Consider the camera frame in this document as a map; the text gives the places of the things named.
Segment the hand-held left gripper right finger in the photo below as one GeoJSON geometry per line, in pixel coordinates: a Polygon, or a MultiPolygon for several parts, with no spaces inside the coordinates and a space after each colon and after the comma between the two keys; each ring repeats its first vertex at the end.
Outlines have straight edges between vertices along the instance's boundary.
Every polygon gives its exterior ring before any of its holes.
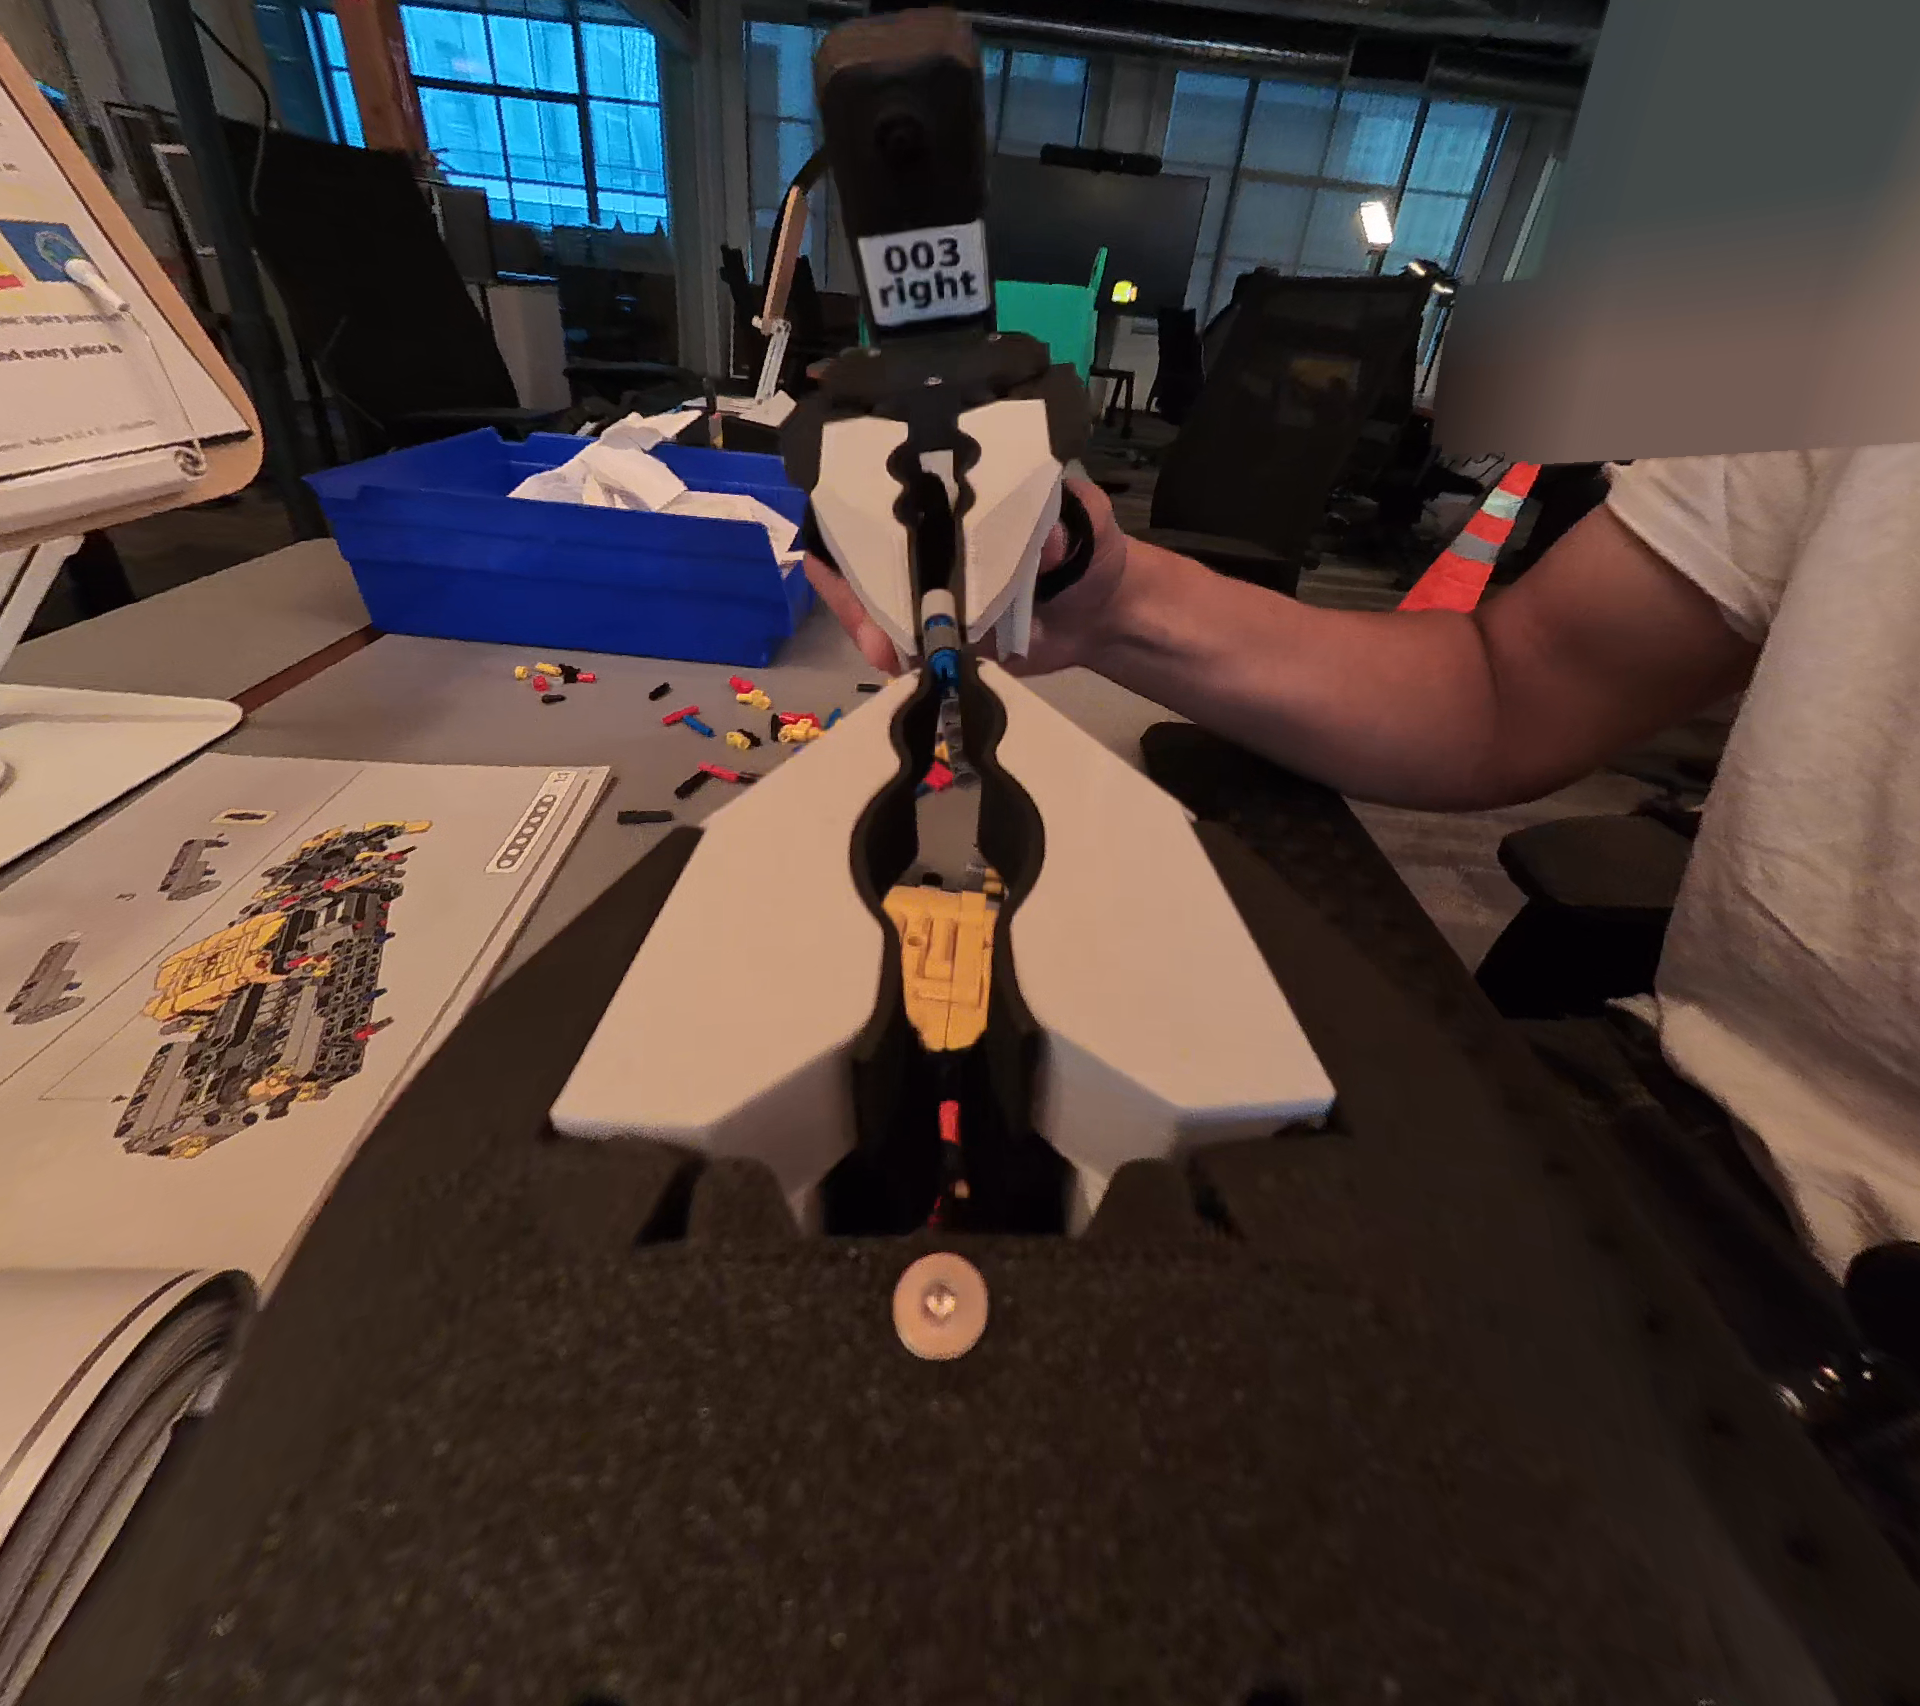
{"type": "Polygon", "coordinates": [[[1044,1038],[1040,1132],[1086,1179],[1321,1124],[1334,1088],[1185,809],[996,664],[998,765],[1040,874],[1006,958],[1044,1038]]]}

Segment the blue plastic bin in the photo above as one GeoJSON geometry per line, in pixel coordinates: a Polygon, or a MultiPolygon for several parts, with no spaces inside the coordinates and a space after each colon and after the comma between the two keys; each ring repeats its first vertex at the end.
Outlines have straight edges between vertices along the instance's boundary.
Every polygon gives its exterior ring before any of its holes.
{"type": "Polygon", "coordinates": [[[769,454],[662,445],[693,494],[754,500],[750,519],[536,502],[513,490],[584,441],[515,443],[475,429],[317,471],[317,494],[372,624],[384,632],[529,645],[544,658],[651,656],[767,666],[813,607],[767,515],[805,494],[769,454]]]}

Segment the open instruction booklet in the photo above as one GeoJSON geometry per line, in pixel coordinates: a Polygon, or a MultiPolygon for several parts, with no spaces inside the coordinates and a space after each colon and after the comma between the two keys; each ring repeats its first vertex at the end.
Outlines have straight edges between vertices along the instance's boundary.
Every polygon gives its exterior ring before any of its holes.
{"type": "Polygon", "coordinates": [[[4,1702],[609,782],[212,754],[4,887],[4,1702]]]}

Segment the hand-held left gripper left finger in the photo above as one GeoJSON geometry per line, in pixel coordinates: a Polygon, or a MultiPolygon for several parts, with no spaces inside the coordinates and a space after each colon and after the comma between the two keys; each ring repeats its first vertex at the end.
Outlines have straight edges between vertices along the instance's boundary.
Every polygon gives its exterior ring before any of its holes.
{"type": "Polygon", "coordinates": [[[708,821],[548,1111],[557,1135],[754,1160],[788,1198],[853,1149],[847,1055],[882,956],[853,834],[920,689],[893,681],[708,821]]]}

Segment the grey desk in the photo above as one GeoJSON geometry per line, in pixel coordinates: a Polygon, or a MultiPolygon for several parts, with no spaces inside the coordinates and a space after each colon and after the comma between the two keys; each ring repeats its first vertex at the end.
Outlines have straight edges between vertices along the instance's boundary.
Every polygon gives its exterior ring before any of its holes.
{"type": "MultiPolygon", "coordinates": [[[[876,689],[842,719],[849,719],[878,693],[882,693],[882,689],[876,689]]],[[[506,656],[496,645],[401,637],[378,639],[370,647],[355,653],[349,662],[332,666],[307,683],[302,689],[275,700],[267,710],[267,723],[271,727],[269,735],[281,744],[279,752],[208,752],[200,758],[225,754],[250,758],[336,758],[355,763],[607,767],[601,761],[580,758],[578,740],[555,740],[555,735],[548,731],[546,719],[529,714],[521,706],[521,691],[510,681],[506,656]],[[275,733],[273,727],[279,723],[292,725],[292,733],[275,733]]],[[[788,767],[809,746],[805,746],[794,758],[788,758],[775,771],[788,767]]],[[[61,849],[78,840],[84,832],[69,838],[61,849]]],[[[563,872],[573,868],[573,855],[580,847],[603,847],[609,851],[620,849],[626,864],[634,864],[645,853],[662,851],[666,840],[668,830],[628,834],[613,824],[609,782],[603,798],[592,809],[586,828],[580,830],[563,855],[555,876],[548,880],[542,897],[531,908],[523,924],[527,924],[540,906],[552,897],[571,901],[571,893],[567,891],[569,880],[563,878],[563,872]]],[[[561,981],[557,985],[536,990],[536,1040],[559,1040],[563,1017],[576,1013],[586,1017],[590,1040],[611,1002],[613,992],[626,977],[632,962],[632,952],[641,939],[639,920],[643,918],[643,910],[620,908],[613,916],[618,924],[630,927],[628,933],[615,935],[615,960],[611,973],[613,985],[588,985],[586,937],[582,933],[567,935],[561,950],[561,981]]],[[[500,966],[506,960],[508,950],[504,952],[485,992],[475,1000],[471,1008],[462,1013],[458,1023],[487,994],[492,981],[498,977],[500,966]]],[[[447,1036],[431,1050],[414,1076],[443,1046],[447,1036]]],[[[357,1151],[363,1147],[372,1130],[363,1137],[357,1151]]],[[[817,1202],[813,1195],[790,1200],[800,1210],[800,1216],[817,1212],[817,1202]]]]}

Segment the large black wall screen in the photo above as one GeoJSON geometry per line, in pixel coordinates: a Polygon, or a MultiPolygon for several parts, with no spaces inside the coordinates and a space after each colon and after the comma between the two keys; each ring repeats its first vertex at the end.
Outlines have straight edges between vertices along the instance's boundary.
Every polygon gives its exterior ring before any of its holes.
{"type": "Polygon", "coordinates": [[[1204,179],[996,155],[987,206],[994,277],[1094,284],[1105,305],[1118,282],[1130,282],[1147,315],[1187,309],[1206,195],[1204,179]]]}

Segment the green tote bag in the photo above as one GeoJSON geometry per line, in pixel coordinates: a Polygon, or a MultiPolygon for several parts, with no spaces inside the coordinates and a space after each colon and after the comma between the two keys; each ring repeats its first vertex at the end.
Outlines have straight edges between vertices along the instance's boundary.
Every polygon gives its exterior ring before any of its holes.
{"type": "Polygon", "coordinates": [[[1069,366],[1086,380],[1097,349],[1105,271],[1107,248],[1101,248],[1084,286],[996,279],[998,330],[1036,338],[1057,366],[1069,366]]]}

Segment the person's right forearm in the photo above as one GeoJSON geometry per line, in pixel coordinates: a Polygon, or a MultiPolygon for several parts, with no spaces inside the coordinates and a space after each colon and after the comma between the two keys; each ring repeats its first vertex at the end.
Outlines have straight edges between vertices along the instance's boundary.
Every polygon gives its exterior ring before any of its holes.
{"type": "Polygon", "coordinates": [[[1737,693],[1758,645],[1609,508],[1470,613],[1321,609],[1109,538],[1086,662],[1372,805],[1510,807],[1737,693]]]}

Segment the toy car chassis model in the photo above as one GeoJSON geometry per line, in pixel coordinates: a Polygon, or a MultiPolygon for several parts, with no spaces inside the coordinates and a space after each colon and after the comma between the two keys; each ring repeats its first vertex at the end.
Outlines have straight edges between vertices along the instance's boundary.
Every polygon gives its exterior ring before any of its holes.
{"type": "Polygon", "coordinates": [[[851,876],[880,933],[876,1000],[853,1042],[855,1147],[830,1212],[853,1233],[1013,1229],[1034,1208],[1031,1090],[994,971],[1002,899],[912,882],[916,786],[931,771],[939,687],[893,679],[876,714],[878,786],[855,815],[851,876]]]}

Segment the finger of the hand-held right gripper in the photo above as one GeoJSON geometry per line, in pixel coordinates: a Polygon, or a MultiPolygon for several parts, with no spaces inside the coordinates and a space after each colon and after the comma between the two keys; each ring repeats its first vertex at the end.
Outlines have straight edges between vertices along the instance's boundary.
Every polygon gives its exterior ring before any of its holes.
{"type": "Polygon", "coordinates": [[[899,662],[920,656],[920,601],[899,519],[901,479],[889,471],[907,445],[907,424],[893,418],[832,418],[821,427],[811,487],[821,540],[863,616],[893,645],[899,662]]]}
{"type": "Polygon", "coordinates": [[[954,565],[968,647],[996,660],[1029,651],[1044,542],[1061,519],[1065,460],[1042,399],[994,399],[956,422],[954,565]]]}

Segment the crumpled white paper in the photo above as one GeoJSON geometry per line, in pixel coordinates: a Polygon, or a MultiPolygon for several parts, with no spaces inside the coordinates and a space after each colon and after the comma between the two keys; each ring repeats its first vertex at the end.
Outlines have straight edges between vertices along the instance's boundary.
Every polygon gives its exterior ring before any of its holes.
{"type": "Polygon", "coordinates": [[[626,414],[609,422],[561,466],[521,479],[508,496],[540,504],[754,523],[769,534],[779,567],[784,571],[796,567],[800,563],[796,521],[752,494],[697,487],[676,477],[666,464],[660,448],[676,445],[670,429],[708,420],[689,405],[653,416],[626,414]]]}

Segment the black monitor screen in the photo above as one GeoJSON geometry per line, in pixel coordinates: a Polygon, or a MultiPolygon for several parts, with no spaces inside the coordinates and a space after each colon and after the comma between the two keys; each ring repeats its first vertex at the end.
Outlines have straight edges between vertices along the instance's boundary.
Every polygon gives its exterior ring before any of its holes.
{"type": "Polygon", "coordinates": [[[395,445],[519,395],[405,158],[223,120],[252,246],[300,349],[395,445]]]}

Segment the paned window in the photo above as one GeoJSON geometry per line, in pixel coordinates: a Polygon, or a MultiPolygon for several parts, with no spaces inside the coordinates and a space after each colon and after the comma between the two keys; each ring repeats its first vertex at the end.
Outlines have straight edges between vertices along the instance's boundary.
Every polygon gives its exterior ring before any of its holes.
{"type": "MultiPolygon", "coordinates": [[[[399,0],[429,151],[498,219],[664,233],[655,36],[613,0],[399,0]]],[[[366,145],[332,0],[252,0],[294,132],[366,145]]]]}

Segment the scattered small toy pins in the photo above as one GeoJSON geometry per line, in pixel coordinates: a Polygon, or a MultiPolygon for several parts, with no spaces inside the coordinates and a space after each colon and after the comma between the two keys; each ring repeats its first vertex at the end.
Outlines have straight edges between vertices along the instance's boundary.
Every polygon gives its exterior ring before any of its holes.
{"type": "Polygon", "coordinates": [[[702,824],[744,796],[880,687],[868,666],[700,666],[647,660],[515,662],[521,706],[580,758],[611,769],[611,819],[628,834],[702,824]]]}

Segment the person's right hand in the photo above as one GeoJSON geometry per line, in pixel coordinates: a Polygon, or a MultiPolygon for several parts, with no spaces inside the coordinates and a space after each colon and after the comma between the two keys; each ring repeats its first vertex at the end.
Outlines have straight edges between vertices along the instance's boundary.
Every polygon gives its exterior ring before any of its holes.
{"type": "MultiPolygon", "coordinates": [[[[1094,540],[1092,557],[1069,590],[1038,603],[1027,651],[1000,660],[1017,677],[1044,674],[1067,666],[1092,666],[1107,630],[1111,603],[1120,592],[1126,565],[1126,534],[1118,525],[1107,494],[1080,466],[1071,466],[1065,477],[1065,496],[1080,500],[1094,540]]],[[[828,561],[813,555],[805,557],[805,571],[859,656],[880,674],[901,672],[897,647],[868,618],[847,580],[828,561]]]]}

